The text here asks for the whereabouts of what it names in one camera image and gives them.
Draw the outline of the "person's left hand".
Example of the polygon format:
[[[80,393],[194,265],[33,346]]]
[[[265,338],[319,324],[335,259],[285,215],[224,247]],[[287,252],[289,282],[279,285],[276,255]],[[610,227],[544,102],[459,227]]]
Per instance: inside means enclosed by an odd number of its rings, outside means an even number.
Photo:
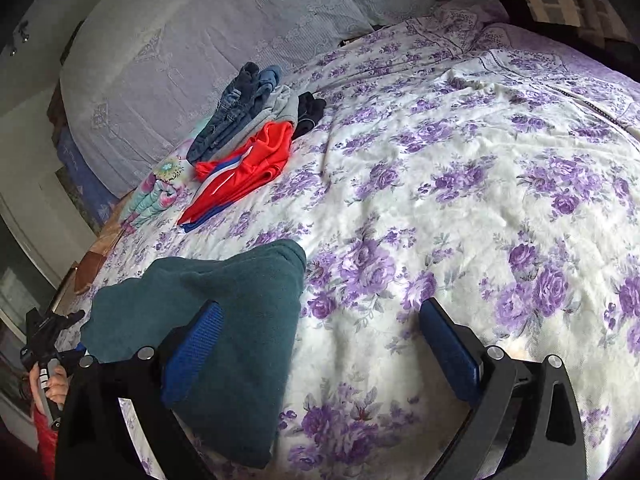
[[[39,366],[35,364],[29,372],[29,385],[32,390],[32,398],[34,399],[35,407],[41,414],[44,413],[44,407],[40,398],[40,379],[39,379]],[[68,393],[68,386],[70,382],[66,374],[66,370],[61,365],[55,367],[53,374],[47,382],[48,390],[44,393],[48,400],[58,404],[59,408],[62,408],[66,396]]]

